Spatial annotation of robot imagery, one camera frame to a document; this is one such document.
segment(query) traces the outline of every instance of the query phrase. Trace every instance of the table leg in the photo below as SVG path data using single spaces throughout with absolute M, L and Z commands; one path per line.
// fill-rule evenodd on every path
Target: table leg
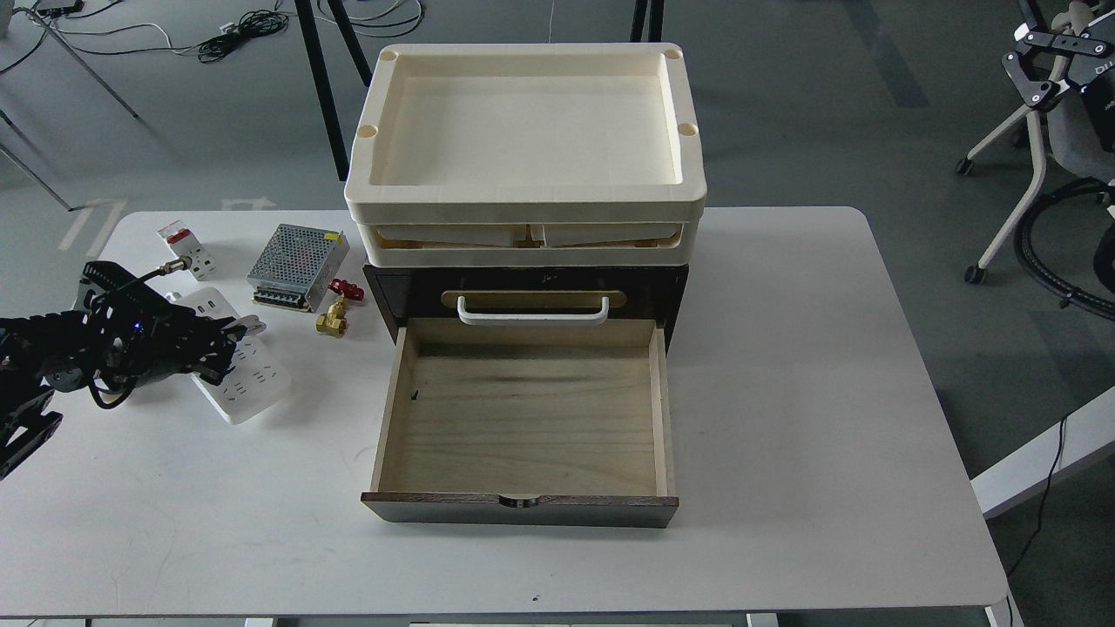
M 124 98 L 122 98 L 120 95 L 116 93 L 116 90 L 109 87 L 108 84 L 105 83 L 104 78 L 100 78 L 99 74 L 93 71 L 93 68 L 89 67 L 89 64 L 85 62 L 85 60 L 81 59 L 81 57 L 77 56 L 77 52 L 74 51 L 74 48 L 70 48 L 70 45 L 67 44 L 66 40 L 62 39 L 60 35 L 55 32 L 55 29 L 50 28 L 50 26 L 47 22 L 45 22 L 42 18 L 40 18 L 35 11 L 20 7 L 16 9 L 16 12 L 26 13 L 27 17 L 31 18 L 31 20 L 35 21 L 37 25 L 39 25 L 40 28 L 46 30 L 47 35 L 54 38 L 54 40 L 57 41 L 58 45 L 61 46 L 64 50 L 69 52 L 70 57 L 74 57 L 74 60 L 77 61 L 77 65 L 81 66 L 81 68 L 84 68 L 85 71 L 89 73 L 89 76 L 94 77 L 97 80 L 97 83 L 99 83 L 100 86 L 105 88 L 105 91 L 108 91 L 108 94 L 112 97 L 116 98 L 116 102 L 119 103 L 122 107 L 124 107 L 129 114 L 132 114 L 132 117 L 139 117 L 139 114 L 137 114 L 135 109 L 129 107 L 128 104 L 124 102 Z
M 662 40 L 662 13 L 665 10 L 666 0 L 651 0 L 650 27 L 647 29 L 647 41 Z
M 356 38 L 356 31 L 352 30 L 352 22 L 348 19 L 345 4 L 341 3 L 341 0 L 329 0 L 329 10 L 332 11 L 333 19 L 337 20 L 337 28 L 340 29 L 345 45 L 348 46 L 352 62 L 356 64 L 356 71 L 360 74 L 360 80 L 363 81 L 365 87 L 370 86 L 371 69 L 368 67 L 368 59 L 363 57 L 363 49 L 360 48 L 360 41 Z
M 647 21 L 647 2 L 634 1 L 634 16 L 631 18 L 631 41 L 642 41 L 642 25 Z
M 55 192 L 55 191 L 54 191 L 54 190 L 52 190 L 52 189 L 50 187 L 50 185 L 47 185 L 47 182 L 46 182 L 46 181 L 43 181 L 42 179 L 39 179 L 39 175 L 38 175 L 38 174 L 36 174 L 36 173 L 35 173 L 35 172 L 33 172 L 33 171 L 32 171 L 32 170 L 31 170 L 30 167 L 28 167 L 28 165 L 27 165 L 26 163 L 23 163 L 22 161 L 20 161 L 20 160 L 19 160 L 19 157 L 18 157 L 18 156 L 16 156 L 16 154 L 14 154 L 14 153 L 12 153 L 11 151 L 9 151 L 9 149 L 8 149 L 8 147 L 7 147 L 7 146 L 4 146 L 3 144 L 0 144 L 0 153 L 3 153 L 3 155 L 4 155 L 6 157 L 10 158 L 10 160 L 11 160 L 11 162 L 12 162 L 12 163 L 14 163 L 17 167 L 19 167 L 20 170 L 22 170 L 22 171 L 23 171 L 23 174 L 27 174 L 27 175 L 28 175 L 28 176 L 30 176 L 30 177 L 31 177 L 31 179 L 32 179 L 32 180 L 33 180 L 33 181 L 35 181 L 36 183 L 38 183 L 38 184 L 39 184 L 39 186 L 40 186 L 40 187 L 42 187 L 42 190 L 43 190 L 45 192 L 47 192 L 48 194 L 50 194 L 50 197 L 55 199 L 55 202 L 57 202 L 58 204 L 60 204 L 60 205 L 62 205 L 64 208 L 66 208 L 66 211 L 74 211 L 74 210 L 76 209 L 76 208 L 72 208 L 72 206 L 70 206 L 70 204 L 69 204 L 68 202 L 66 202 L 65 200 L 62 200 L 62 197 L 61 197 L 61 196 L 59 196 L 59 195 L 58 195 L 58 194 L 57 194 L 57 193 L 56 193 L 56 192 Z
M 1115 387 L 1065 421 L 1065 448 L 1054 469 L 1059 481 L 1115 452 Z M 1045 488 L 1060 441 L 1059 424 L 1047 428 L 972 480 L 985 519 L 992 519 Z
M 294 0 L 294 7 L 298 10 L 298 23 L 302 28 L 302 42 L 306 45 L 306 56 L 310 61 L 313 86 L 318 90 L 318 105 L 321 107 L 321 118 L 326 123 L 326 135 L 329 136 L 329 147 L 333 153 L 333 165 L 337 166 L 337 179 L 345 181 L 348 179 L 348 155 L 345 154 L 341 125 L 337 120 L 337 105 L 333 103 L 332 87 L 329 86 L 326 59 L 321 55 L 318 27 L 313 23 L 313 7 L 310 6 L 310 0 Z

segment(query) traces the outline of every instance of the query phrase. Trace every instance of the black hose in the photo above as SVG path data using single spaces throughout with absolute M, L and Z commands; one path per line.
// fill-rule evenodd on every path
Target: black hose
M 1061 308 L 1075 305 L 1101 318 L 1115 320 L 1115 302 L 1085 291 L 1055 274 L 1053 270 L 1049 270 L 1038 259 L 1037 253 L 1034 252 L 1034 243 L 1030 241 L 1034 223 L 1037 222 L 1038 216 L 1047 209 L 1067 199 L 1104 192 L 1113 193 L 1115 192 L 1115 187 L 1108 187 L 1092 179 L 1079 179 L 1053 193 L 1038 196 L 1034 204 L 1022 214 L 1018 226 L 1015 229 L 1015 255 L 1027 274 L 1032 277 L 1038 284 L 1060 298 Z

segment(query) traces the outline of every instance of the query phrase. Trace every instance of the electrical outlet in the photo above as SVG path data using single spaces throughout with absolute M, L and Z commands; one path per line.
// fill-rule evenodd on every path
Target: electrical outlet
M 190 258 L 190 273 L 196 280 L 202 280 L 216 270 L 216 263 L 210 255 L 205 247 L 197 240 L 197 235 L 186 228 L 181 220 L 175 220 L 158 230 L 158 237 L 171 249 L 171 252 L 178 257 Z
M 191 307 L 198 315 L 211 318 L 240 318 L 216 288 L 202 288 L 174 303 Z M 193 376 L 194 383 L 229 424 L 243 423 L 281 401 L 293 387 L 290 372 L 275 361 L 259 336 L 240 340 L 232 365 L 233 370 L 221 385 L 210 385 L 197 375 Z

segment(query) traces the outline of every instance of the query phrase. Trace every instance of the power strip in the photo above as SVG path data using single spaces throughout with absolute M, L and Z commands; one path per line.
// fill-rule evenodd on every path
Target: power strip
M 216 288 L 202 288 L 173 302 L 211 318 L 240 317 Z M 240 341 L 232 364 L 233 370 L 221 385 L 210 385 L 194 375 L 194 383 L 229 424 L 243 423 L 281 401 L 293 387 L 290 372 L 275 361 L 256 336 Z

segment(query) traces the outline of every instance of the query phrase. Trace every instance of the open drawer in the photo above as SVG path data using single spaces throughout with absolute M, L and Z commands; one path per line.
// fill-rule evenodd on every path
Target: open drawer
M 666 527 L 662 329 L 411 319 L 361 500 L 396 522 Z

